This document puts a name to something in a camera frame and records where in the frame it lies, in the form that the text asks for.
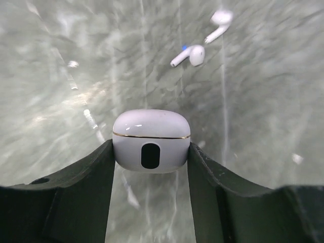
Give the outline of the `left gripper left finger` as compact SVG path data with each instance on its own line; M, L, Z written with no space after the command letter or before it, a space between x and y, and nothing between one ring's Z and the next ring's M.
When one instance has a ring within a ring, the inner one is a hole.
M106 141L30 184L1 188L1 242L104 242L115 160Z

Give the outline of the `white square charging case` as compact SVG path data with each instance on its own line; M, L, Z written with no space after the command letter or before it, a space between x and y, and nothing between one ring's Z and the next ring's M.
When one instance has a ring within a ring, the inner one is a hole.
M112 129L116 162L126 170L164 174L187 161L190 126L182 115L159 109L122 113Z

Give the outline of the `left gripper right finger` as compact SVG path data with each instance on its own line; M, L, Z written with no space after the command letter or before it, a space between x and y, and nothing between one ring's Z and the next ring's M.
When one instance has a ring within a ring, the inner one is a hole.
M323 186L263 187L195 144L187 165L197 242L323 242Z

